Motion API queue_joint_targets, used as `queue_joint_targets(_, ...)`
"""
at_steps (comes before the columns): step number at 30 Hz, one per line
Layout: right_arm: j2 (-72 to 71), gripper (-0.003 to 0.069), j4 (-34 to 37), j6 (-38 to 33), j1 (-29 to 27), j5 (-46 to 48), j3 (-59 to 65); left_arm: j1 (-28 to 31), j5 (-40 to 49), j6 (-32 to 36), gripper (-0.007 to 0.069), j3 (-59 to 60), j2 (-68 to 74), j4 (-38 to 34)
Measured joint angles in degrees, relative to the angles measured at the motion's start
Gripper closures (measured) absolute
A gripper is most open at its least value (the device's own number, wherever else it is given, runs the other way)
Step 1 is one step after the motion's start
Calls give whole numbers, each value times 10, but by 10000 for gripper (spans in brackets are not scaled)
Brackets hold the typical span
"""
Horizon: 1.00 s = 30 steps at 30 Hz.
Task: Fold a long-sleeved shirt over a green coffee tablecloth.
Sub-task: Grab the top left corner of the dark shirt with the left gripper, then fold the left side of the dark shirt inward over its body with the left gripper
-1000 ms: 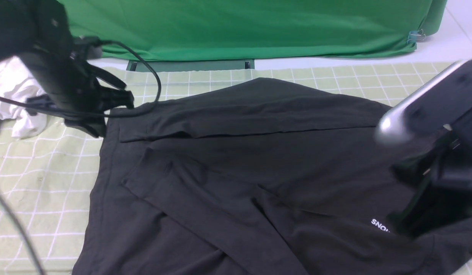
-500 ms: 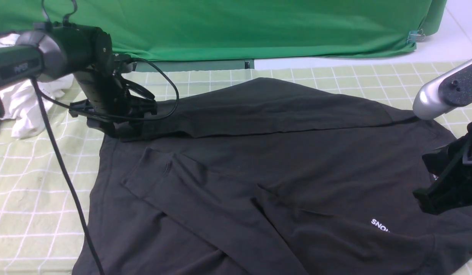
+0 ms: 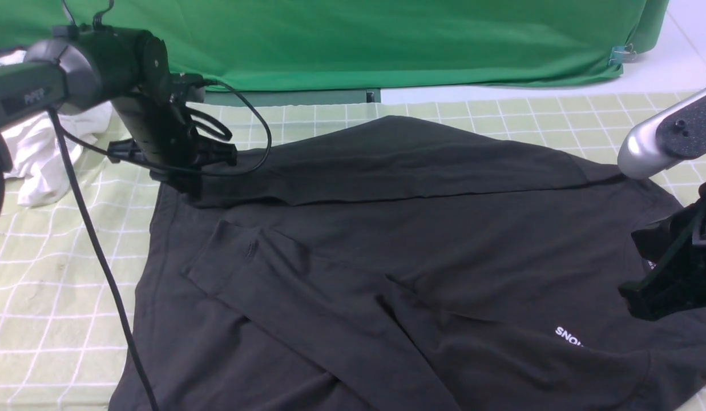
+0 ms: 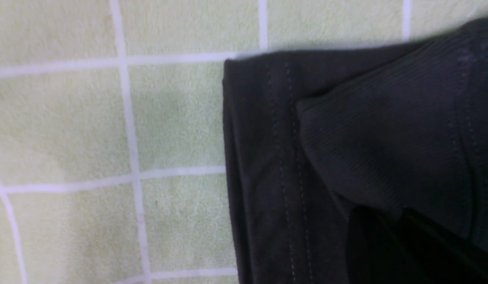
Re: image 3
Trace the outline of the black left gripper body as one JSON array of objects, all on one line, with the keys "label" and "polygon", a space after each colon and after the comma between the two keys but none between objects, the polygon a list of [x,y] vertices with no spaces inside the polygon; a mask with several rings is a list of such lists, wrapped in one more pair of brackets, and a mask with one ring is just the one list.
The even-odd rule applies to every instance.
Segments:
[{"label": "black left gripper body", "polygon": [[204,167],[236,165],[230,130],[183,100],[158,104],[144,94],[130,94],[111,104],[131,136],[108,144],[113,163],[147,167],[153,180],[189,195],[201,192]]}]

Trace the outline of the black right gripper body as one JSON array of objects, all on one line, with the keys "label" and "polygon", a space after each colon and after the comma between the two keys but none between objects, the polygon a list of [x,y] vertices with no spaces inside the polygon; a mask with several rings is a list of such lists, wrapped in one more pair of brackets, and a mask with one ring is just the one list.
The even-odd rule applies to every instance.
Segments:
[{"label": "black right gripper body", "polygon": [[632,232],[647,275],[619,286],[632,317],[660,320],[706,308],[706,182],[696,202]]}]

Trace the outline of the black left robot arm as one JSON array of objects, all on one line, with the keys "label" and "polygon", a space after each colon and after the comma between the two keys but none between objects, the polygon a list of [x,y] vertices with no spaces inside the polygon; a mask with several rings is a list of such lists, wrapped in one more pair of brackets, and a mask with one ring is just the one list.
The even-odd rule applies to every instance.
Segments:
[{"label": "black left robot arm", "polygon": [[110,102],[130,138],[110,143],[111,162],[147,167],[153,179],[193,196],[204,167],[236,164],[232,133],[188,108],[205,86],[196,74],[173,74],[165,43],[147,30],[56,26],[27,49],[24,62],[0,67],[0,213],[13,161],[1,130],[46,110],[76,115]]}]

